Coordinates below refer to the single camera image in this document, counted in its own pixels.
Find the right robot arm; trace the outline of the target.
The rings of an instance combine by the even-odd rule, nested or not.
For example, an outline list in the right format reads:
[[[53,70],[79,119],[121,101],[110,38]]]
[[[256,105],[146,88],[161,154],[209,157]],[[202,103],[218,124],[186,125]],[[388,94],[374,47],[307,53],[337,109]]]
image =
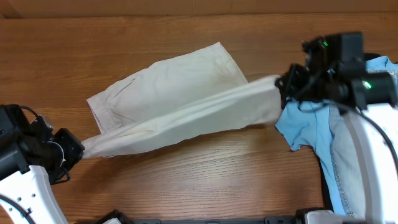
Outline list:
[[[276,81],[276,128],[292,150],[311,146],[325,186],[324,208],[293,223],[397,222],[397,65],[366,53],[360,32],[302,44],[304,65]]]

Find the beige shorts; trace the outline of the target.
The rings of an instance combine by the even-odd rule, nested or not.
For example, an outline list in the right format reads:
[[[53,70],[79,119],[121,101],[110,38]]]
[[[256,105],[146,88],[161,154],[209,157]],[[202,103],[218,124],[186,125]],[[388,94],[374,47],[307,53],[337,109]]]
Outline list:
[[[271,75],[249,82],[220,44],[153,63],[90,97],[99,127],[84,158],[140,154],[280,114]]]

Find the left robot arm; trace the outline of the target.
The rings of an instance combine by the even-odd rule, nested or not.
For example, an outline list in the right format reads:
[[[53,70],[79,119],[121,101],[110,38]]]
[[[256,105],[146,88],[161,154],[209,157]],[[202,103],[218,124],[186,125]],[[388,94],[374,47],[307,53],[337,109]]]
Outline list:
[[[51,186],[71,179],[85,148],[41,115],[29,122],[28,109],[1,105],[1,206],[14,223],[66,223]]]

